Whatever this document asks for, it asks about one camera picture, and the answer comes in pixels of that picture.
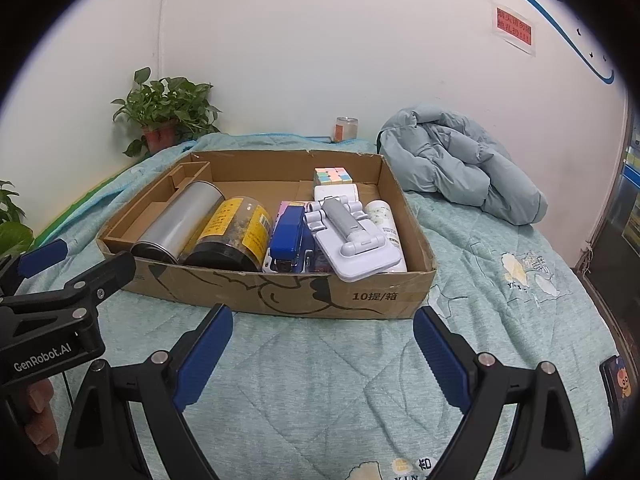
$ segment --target bed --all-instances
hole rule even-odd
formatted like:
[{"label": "bed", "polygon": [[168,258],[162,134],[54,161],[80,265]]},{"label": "bed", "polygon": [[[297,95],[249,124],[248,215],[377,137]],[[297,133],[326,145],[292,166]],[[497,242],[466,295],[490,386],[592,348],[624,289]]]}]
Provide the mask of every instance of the bed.
[{"label": "bed", "polygon": [[[100,226],[187,150],[331,149],[374,152],[353,140],[321,144],[289,135],[211,134],[163,150],[122,173],[49,237],[70,257],[25,283],[22,293],[59,288],[98,262]],[[516,227],[437,194],[406,194],[429,239],[438,272],[424,303],[476,351],[507,365],[556,364],[580,432],[587,467],[611,438],[598,366],[616,353],[603,320],[569,267],[531,226]],[[203,307],[118,292],[100,307],[111,365],[170,348],[206,314]],[[67,373],[76,394],[88,365]],[[61,431],[70,413],[53,378]],[[142,408],[132,406],[150,470],[167,478]],[[492,478],[514,410],[507,407],[478,478]],[[184,412],[223,479],[423,479],[462,418],[420,353],[411,320],[321,320],[234,314],[234,332],[197,404]]]}]

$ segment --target plastic jar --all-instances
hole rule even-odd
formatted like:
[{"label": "plastic jar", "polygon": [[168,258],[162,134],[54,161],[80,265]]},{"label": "plastic jar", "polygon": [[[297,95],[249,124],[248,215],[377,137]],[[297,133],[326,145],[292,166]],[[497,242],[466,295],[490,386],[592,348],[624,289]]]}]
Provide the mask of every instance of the plastic jar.
[{"label": "plastic jar", "polygon": [[338,117],[335,120],[334,142],[355,139],[358,135],[358,120],[353,117]]},{"label": "plastic jar", "polygon": [[273,221],[257,200],[225,200],[204,227],[184,264],[209,269],[260,272]]},{"label": "plastic jar", "polygon": [[389,240],[402,255],[400,263],[387,269],[385,272],[406,272],[406,262],[404,260],[404,253],[402,252],[402,245],[400,244],[400,235],[398,234],[398,228],[394,221],[394,215],[391,212],[391,206],[384,200],[373,200],[365,206],[364,211],[369,215],[371,221],[385,234],[386,239]]}]

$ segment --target green leaves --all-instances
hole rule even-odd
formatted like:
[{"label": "green leaves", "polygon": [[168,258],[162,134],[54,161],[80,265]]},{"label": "green leaves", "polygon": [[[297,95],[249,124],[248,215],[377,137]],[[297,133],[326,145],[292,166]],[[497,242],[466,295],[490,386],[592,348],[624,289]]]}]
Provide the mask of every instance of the green leaves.
[{"label": "green leaves", "polygon": [[134,139],[131,141],[126,151],[122,153],[124,153],[127,156],[138,156],[142,151],[142,146],[146,146],[146,140],[145,140],[145,143],[143,144],[141,139]]},{"label": "green leaves", "polygon": [[5,256],[15,256],[31,247],[33,231],[20,222],[5,222],[0,224],[0,259]]},{"label": "green leaves", "polygon": [[164,93],[164,85],[159,81],[152,81],[150,83],[151,88],[154,89],[154,92],[158,92],[160,95]]},{"label": "green leaves", "polygon": [[140,70],[136,70],[136,73],[133,75],[133,81],[142,85],[143,82],[149,79],[149,76],[151,76],[151,69],[146,66]]},{"label": "green leaves", "polygon": [[[212,85],[194,84],[185,77],[164,77],[145,84],[150,76],[149,67],[137,70],[134,81],[139,87],[131,90],[126,99],[111,102],[120,105],[113,115],[114,121],[124,114],[149,130],[157,129],[167,121],[175,121],[180,140],[197,139],[219,131],[213,123],[218,119],[220,110],[207,101]],[[124,153],[137,156],[145,146],[143,137],[130,143]]]},{"label": "green leaves", "polygon": [[167,78],[166,86],[169,89],[169,92],[174,91],[178,88],[182,83],[186,82],[187,78],[185,77],[174,77]]},{"label": "green leaves", "polygon": [[24,217],[24,211],[12,202],[12,196],[20,196],[15,191],[2,189],[4,186],[12,186],[8,180],[0,180],[0,224],[2,222],[20,222]]},{"label": "green leaves", "polygon": [[29,249],[33,243],[33,232],[20,223],[24,211],[15,205],[11,197],[19,196],[15,191],[3,189],[13,186],[8,180],[0,180],[0,260]]},{"label": "green leaves", "polygon": [[176,110],[175,111],[175,116],[180,119],[183,123],[188,123],[189,121],[191,121],[191,118],[189,117],[189,113],[188,112],[184,112],[182,110]]}]

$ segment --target cartoon print on blanket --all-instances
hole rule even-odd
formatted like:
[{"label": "cartoon print on blanket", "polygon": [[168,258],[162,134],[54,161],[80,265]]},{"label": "cartoon print on blanket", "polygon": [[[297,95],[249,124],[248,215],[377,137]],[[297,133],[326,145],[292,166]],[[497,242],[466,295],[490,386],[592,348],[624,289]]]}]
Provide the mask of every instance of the cartoon print on blanket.
[{"label": "cartoon print on blanket", "polygon": [[[560,292],[553,284],[553,274],[549,270],[542,256],[529,251],[522,256],[514,256],[511,253],[502,255],[502,266],[507,271],[504,279],[509,288],[530,293],[539,305],[544,301],[545,295],[557,298]],[[544,295],[532,290],[533,283],[540,288]]]},{"label": "cartoon print on blanket", "polygon": [[[391,461],[394,480],[426,480],[436,464],[431,457],[419,458],[411,464],[405,458],[396,458]],[[380,470],[380,462],[362,462],[351,471],[345,480],[385,480]]]}]

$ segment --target yellow label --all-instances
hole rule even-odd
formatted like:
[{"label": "yellow label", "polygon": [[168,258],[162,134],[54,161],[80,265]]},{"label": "yellow label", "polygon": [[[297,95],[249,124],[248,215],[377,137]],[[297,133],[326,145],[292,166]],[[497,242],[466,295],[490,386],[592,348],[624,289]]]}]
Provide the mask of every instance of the yellow label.
[{"label": "yellow label", "polygon": [[264,255],[267,253],[270,231],[271,217],[265,208],[258,205],[242,239],[242,245],[249,249],[260,263],[262,263]]},{"label": "yellow label", "polygon": [[200,233],[200,238],[204,238],[205,236],[222,236],[226,228],[231,224],[241,203],[242,198],[230,198],[220,204],[220,207]]}]

